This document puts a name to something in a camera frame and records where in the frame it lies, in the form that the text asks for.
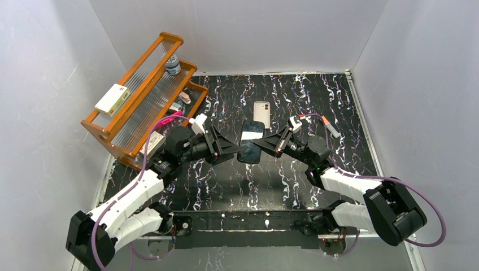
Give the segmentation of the beige phone case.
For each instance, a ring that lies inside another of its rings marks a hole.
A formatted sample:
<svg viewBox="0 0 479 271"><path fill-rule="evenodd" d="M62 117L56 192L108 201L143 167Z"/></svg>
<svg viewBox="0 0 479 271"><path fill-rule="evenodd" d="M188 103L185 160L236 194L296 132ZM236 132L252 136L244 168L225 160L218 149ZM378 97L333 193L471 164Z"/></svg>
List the beige phone case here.
<svg viewBox="0 0 479 271"><path fill-rule="evenodd" d="M270 103L266 101L256 101L253 105L253 120L263 123L265 129L271 127Z"/></svg>

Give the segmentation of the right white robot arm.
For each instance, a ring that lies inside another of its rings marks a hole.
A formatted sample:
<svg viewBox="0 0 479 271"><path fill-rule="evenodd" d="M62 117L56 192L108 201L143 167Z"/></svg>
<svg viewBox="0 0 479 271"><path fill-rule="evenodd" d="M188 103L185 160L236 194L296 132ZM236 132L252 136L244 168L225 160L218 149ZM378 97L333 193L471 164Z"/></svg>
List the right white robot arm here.
<svg viewBox="0 0 479 271"><path fill-rule="evenodd" d="M253 139L253 143L277 158L287 154L306 164L311 185L354 200L339 200L324 209L327 222L335 228L365 229L397 246L427 223L425 213L401 183L335 168L323 137L312 136L303 143L290 129L283 128L278 134Z"/></svg>

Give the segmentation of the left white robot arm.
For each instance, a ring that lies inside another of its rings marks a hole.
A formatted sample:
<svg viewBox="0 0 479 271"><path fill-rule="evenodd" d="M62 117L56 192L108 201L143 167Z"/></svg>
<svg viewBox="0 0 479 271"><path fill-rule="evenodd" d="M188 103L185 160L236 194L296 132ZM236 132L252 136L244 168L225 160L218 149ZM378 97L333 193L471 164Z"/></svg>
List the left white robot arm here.
<svg viewBox="0 0 479 271"><path fill-rule="evenodd" d="M184 126L170 129L144 171L99 207L71 217L66 250L89 270L106 270L116 252L128 243L173 227L168 207L160 203L142 206L168 187L184 166L198 160L220 164L234 158L240 149L214 126L204 133Z"/></svg>

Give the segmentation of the black phone case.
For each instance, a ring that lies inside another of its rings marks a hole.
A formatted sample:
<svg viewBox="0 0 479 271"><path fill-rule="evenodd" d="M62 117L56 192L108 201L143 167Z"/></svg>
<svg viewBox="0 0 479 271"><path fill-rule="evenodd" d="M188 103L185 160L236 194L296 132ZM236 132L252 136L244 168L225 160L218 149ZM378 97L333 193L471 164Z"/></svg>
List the black phone case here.
<svg viewBox="0 0 479 271"><path fill-rule="evenodd" d="M258 121L245 120L242 124L237 160L246 164L258 164L262 150L253 140L261 139L264 134L264 124Z"/></svg>

